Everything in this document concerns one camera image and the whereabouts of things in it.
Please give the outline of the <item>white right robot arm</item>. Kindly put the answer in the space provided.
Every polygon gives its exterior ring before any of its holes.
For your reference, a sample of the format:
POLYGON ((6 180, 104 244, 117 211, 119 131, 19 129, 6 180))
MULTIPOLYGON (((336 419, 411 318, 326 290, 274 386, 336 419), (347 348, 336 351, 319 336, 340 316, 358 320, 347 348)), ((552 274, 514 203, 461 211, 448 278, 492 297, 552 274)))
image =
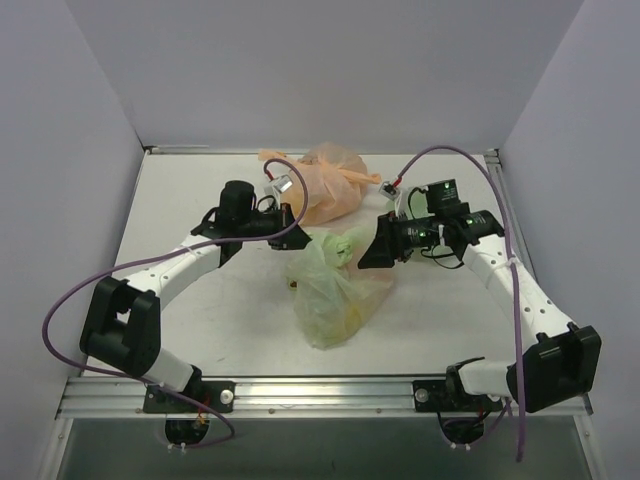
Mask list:
POLYGON ((465 409, 477 398, 506 397, 528 413, 588 394, 595 380, 602 340, 591 326, 578 326, 560 310, 509 247, 503 226, 488 210, 471 211, 455 180, 419 188, 426 215, 415 217, 410 191, 385 182, 380 192, 393 210, 377 219, 374 239, 358 262, 361 269, 391 268, 416 250, 448 248, 473 272, 514 332, 533 341, 517 348, 512 362, 476 357, 447 368, 446 402, 465 409))

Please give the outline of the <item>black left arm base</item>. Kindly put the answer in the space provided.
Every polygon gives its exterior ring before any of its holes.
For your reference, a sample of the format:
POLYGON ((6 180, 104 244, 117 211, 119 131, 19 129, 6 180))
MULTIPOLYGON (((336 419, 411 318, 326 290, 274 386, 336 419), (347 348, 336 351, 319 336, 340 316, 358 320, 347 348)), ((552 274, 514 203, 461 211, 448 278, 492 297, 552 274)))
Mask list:
POLYGON ((148 384, 142 412, 164 415, 161 432, 171 448, 182 451, 226 443, 236 429, 225 417, 233 411, 236 383, 229 379, 207 380, 194 369, 182 392, 148 384))

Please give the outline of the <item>green plastic bag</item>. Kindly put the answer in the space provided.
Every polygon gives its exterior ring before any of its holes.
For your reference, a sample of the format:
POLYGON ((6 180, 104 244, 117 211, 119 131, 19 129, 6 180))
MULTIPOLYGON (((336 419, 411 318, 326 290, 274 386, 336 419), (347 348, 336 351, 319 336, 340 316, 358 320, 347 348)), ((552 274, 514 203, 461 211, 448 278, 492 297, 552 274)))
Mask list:
POLYGON ((315 230, 287 264, 298 328, 313 348, 327 350, 353 337, 376 313, 395 283, 386 269, 360 269, 373 230, 315 230))

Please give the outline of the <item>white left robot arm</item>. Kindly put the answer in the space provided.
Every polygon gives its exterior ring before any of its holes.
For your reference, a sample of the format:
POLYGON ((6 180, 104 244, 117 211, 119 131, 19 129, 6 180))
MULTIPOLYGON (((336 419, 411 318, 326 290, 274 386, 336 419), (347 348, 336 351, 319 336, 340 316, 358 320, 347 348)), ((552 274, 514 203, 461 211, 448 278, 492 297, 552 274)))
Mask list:
POLYGON ((159 384, 180 411, 202 399, 201 371, 162 346, 161 313, 206 274, 224 266, 248 241, 266 241, 274 250, 302 250, 309 236, 296 224, 282 195, 294 185, 283 175, 265 188, 269 206, 261 210, 252 184, 225 184, 211 208, 179 247, 123 279, 107 276, 95 286, 80 338, 89 357, 131 377, 159 384))

